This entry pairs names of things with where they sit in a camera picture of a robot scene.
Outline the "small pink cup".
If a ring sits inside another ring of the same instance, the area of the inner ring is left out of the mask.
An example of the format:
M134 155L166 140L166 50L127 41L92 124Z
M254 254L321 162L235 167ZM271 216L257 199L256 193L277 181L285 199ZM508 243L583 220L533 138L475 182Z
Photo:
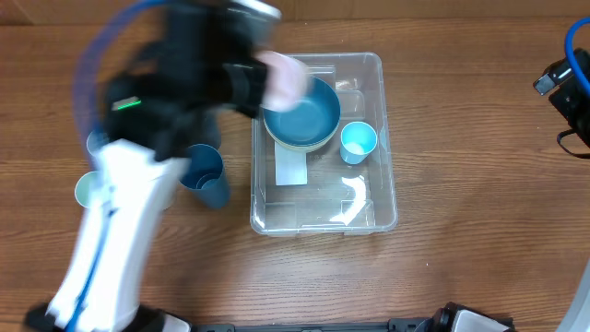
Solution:
M255 58L267 67L261 106L285 113L296 108L310 85L310 73L303 62L282 53L262 51Z

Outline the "blue bowl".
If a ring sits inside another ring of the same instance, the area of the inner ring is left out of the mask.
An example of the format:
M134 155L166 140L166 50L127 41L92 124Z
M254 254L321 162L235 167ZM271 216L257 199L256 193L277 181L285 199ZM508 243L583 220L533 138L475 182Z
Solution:
M264 110L265 126L278 141L302 148L329 139L337 130L341 106L336 92L318 77L299 104L285 113Z

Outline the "cream bowl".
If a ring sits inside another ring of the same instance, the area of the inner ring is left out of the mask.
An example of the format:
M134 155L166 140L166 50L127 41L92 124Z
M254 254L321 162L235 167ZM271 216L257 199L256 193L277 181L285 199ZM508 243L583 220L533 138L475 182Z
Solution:
M292 150L292 151L298 151L298 152L303 152L303 153L309 153L309 152L313 152L316 151L320 148L322 148L323 146L325 146L328 141L335 135L337 129L335 129L331 134L329 134L326 138L320 140L318 143L314 143L311 145L304 145L304 146L296 146L296 145L292 145L292 144L288 144L286 142L281 141L279 138L277 138L269 129L268 125L265 124L265 129L266 132L275 140L276 143L278 143L281 147L286 148L288 150Z

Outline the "small light blue cup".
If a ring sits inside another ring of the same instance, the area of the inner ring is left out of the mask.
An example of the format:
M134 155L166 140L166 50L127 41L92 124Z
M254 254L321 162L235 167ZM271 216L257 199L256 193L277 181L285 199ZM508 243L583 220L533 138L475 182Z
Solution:
M370 124L357 121L343 127L340 143L341 159L347 164L356 165L374 151L378 137Z

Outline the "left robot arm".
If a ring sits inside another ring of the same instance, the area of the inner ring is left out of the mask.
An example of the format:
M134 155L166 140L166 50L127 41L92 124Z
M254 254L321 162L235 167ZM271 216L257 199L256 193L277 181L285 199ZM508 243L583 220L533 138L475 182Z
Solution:
M104 90L104 52L143 11L119 12L82 53L73 110L98 174L89 190L75 252L59 291L24 319L39 331L187 331L190 325L144 310L139 289L160 218L187 173L191 146L218 143L216 112L255 117L267 66L256 59L280 11L261 1L167 1L165 30L145 44Z

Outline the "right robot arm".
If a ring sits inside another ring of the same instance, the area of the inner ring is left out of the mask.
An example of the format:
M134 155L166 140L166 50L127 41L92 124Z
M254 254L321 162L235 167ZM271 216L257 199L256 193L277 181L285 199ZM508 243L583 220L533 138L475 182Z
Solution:
M557 135L558 145L569 155L588 160L589 153L571 152L561 142L566 136L577 135L589 147L589 95L579 82L568 59L564 58L548 66L533 86L541 96L553 91L549 95L549 102L570 127ZM562 332L589 330L589 264L586 264L570 308L557 330Z

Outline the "tall dark blue cup, rear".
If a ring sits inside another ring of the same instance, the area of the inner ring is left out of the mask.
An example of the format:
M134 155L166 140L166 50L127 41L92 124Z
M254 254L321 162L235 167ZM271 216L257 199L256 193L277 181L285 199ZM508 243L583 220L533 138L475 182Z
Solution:
M217 116L208 113L200 126L198 142L212 148L219 149L221 146L221 134L218 129Z

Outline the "tall dark blue cup,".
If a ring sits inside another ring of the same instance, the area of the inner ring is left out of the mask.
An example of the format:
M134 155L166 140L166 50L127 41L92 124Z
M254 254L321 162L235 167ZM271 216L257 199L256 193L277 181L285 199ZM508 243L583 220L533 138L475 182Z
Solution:
M181 184L209 208L223 208L230 201L230 184L219 152L205 144L188 149L190 164Z
M200 126L198 142L212 148L219 149L221 146L221 134L218 129L217 116L208 113Z

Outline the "tall dark blue cup, front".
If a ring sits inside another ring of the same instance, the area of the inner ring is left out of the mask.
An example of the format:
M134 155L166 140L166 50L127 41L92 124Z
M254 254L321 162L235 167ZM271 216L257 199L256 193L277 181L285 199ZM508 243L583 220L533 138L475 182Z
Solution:
M190 164L181 184L209 208L223 208L230 201L230 184L219 152L205 144L188 149Z

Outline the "small grey cup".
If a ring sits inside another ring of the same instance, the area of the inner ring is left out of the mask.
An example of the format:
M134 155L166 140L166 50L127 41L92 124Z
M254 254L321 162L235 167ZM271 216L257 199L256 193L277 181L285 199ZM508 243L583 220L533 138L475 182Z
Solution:
M93 130L88 135L86 146L90 157L94 158L96 154L109 143L108 136L102 132Z

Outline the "white label in bin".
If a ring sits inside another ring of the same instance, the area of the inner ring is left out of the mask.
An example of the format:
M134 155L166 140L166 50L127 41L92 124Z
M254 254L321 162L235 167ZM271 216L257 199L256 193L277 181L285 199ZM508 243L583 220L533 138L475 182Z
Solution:
M308 183L307 159L303 152L286 149L275 143L275 169L277 186Z

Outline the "small mint green cup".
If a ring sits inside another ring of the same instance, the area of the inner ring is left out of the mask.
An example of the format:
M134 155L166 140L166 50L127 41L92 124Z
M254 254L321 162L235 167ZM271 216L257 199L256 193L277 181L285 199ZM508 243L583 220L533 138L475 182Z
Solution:
M87 172L77 181L75 199L81 207L88 208L90 206L90 197L99 175L100 173L97 171Z

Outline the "clear plastic storage bin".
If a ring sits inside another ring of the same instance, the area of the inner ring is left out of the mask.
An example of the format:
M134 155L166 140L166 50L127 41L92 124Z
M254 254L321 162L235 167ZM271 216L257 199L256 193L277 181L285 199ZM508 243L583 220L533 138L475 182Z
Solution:
M378 143L356 165L340 156L340 135L305 153L308 183L277 186L275 140L262 120L252 122L252 228L268 236L343 232L370 234L397 224L395 181L383 66L375 53L300 53L298 60L331 86L341 106L340 126L365 122Z

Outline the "black rail at table edge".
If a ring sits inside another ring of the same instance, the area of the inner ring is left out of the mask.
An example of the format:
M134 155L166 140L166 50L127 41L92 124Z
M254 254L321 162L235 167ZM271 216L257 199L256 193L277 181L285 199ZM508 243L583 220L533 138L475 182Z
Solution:
M447 303L432 317L391 318L386 322L327 323L299 325L235 326L195 325L162 310L139 307L128 331L193 331L193 332L411 332L411 331L513 331L513 319L495 319L464 305Z

